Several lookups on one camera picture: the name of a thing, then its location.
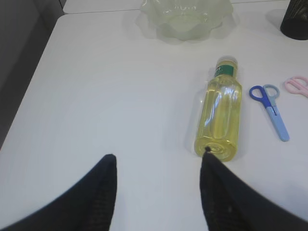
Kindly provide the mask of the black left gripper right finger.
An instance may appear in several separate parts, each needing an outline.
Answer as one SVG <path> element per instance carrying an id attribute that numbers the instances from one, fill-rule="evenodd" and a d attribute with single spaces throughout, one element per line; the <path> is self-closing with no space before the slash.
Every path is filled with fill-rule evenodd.
<path id="1" fill-rule="evenodd" d="M 210 231 L 306 231 L 307 221 L 277 206 L 233 174 L 209 147 L 200 169 L 200 195 Z"/>

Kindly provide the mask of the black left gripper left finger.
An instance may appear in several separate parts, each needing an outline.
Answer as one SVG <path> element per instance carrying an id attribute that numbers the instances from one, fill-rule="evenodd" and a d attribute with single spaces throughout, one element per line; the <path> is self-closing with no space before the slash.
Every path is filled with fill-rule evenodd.
<path id="1" fill-rule="evenodd" d="M 107 154 L 61 196 L 4 230 L 108 231 L 116 192 L 116 156 Z"/>

